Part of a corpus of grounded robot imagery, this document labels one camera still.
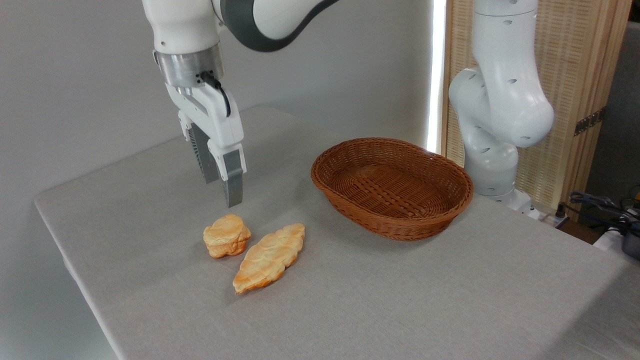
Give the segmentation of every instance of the gray gripper finger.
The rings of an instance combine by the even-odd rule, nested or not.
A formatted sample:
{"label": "gray gripper finger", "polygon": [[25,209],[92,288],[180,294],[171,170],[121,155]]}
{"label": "gray gripper finger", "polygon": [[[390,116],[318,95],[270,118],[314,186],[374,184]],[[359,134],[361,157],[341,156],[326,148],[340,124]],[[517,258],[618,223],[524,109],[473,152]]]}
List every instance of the gray gripper finger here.
{"label": "gray gripper finger", "polygon": [[189,130],[189,139],[191,140],[191,146],[193,146],[193,152],[196,154],[198,165],[204,176],[204,180],[207,184],[218,180],[218,166],[216,160],[213,159],[209,152],[207,142],[209,137],[202,131],[196,124],[191,125]]}

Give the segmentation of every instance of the pastry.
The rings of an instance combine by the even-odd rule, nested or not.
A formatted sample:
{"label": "pastry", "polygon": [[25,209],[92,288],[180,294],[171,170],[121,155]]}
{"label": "pastry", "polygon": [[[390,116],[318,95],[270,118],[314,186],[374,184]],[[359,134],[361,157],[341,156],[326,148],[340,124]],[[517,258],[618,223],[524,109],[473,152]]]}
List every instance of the pastry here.
{"label": "pastry", "polygon": [[212,258],[225,255],[238,255],[246,249],[246,241],[251,231],[244,225],[242,218],[229,214],[221,217],[204,229],[203,239]]}
{"label": "pastry", "polygon": [[252,246],[233,282],[236,295],[278,280],[284,269],[295,262],[304,238],[305,226],[293,224],[268,234]]}

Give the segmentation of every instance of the bamboo panel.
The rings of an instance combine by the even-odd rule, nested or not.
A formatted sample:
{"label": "bamboo panel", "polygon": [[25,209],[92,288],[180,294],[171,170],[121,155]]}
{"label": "bamboo panel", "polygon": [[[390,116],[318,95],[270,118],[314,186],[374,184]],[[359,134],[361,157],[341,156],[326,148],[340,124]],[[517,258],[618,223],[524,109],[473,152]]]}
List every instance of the bamboo panel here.
{"label": "bamboo panel", "polygon": [[[587,77],[591,86],[585,88],[582,94],[582,113],[585,116],[606,105],[630,8],[628,1],[615,1],[607,5],[607,8],[601,8],[601,11],[607,12],[606,19],[610,21],[602,21],[596,34],[596,46],[590,64],[590,70],[593,69],[593,72]],[[583,192],[586,189],[599,134],[600,125],[569,139],[573,144],[568,157],[567,178],[561,200],[567,201],[573,191]]]}
{"label": "bamboo panel", "polygon": [[[576,138],[573,132],[579,120],[606,102],[626,23],[625,6],[628,11],[630,0],[540,0],[536,62],[556,119],[546,139],[520,149],[516,178],[516,186],[540,203],[555,207],[569,187],[582,184],[576,179],[586,182],[599,127]],[[476,64],[470,44],[473,0],[450,1],[449,11],[445,89],[459,71]],[[448,97],[445,100],[444,154],[462,165],[458,118]]]}

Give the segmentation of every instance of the oval basket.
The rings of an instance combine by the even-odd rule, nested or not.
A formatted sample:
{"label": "oval basket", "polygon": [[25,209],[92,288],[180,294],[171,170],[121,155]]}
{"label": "oval basket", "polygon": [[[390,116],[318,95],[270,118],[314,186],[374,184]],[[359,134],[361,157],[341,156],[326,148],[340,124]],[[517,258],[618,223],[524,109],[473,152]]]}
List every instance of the oval basket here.
{"label": "oval basket", "polygon": [[402,241],[441,233],[469,205],[474,190],[453,161],[389,138],[331,147],[314,162],[311,179],[345,217]]}

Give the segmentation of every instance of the black cable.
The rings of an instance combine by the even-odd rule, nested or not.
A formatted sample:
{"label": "black cable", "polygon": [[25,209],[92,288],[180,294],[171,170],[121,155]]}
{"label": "black cable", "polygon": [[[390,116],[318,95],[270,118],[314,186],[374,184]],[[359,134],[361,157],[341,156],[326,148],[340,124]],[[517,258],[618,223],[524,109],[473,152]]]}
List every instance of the black cable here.
{"label": "black cable", "polygon": [[601,218],[595,218],[595,217],[592,217],[592,216],[588,215],[584,211],[572,208],[571,206],[567,205],[564,202],[561,202],[561,204],[564,205],[566,209],[569,209],[569,210],[571,210],[572,212],[574,212],[576,214],[582,215],[582,216],[584,216],[585,218],[587,218],[589,220],[592,220],[592,221],[595,221],[595,222],[599,222],[599,223],[604,224],[604,225],[608,225],[609,227],[614,227],[614,228],[616,228],[616,229],[618,229],[620,231],[625,231],[626,232],[626,231],[631,231],[632,230],[632,227],[627,225],[626,222],[625,223],[611,222],[609,220],[603,220]]}
{"label": "black cable", "polygon": [[613,201],[604,196],[593,196],[588,193],[572,192],[570,195],[570,202],[572,204],[588,204],[598,208],[599,210],[612,214],[616,217],[635,218],[638,219],[636,214],[633,214],[627,210],[619,208]]}

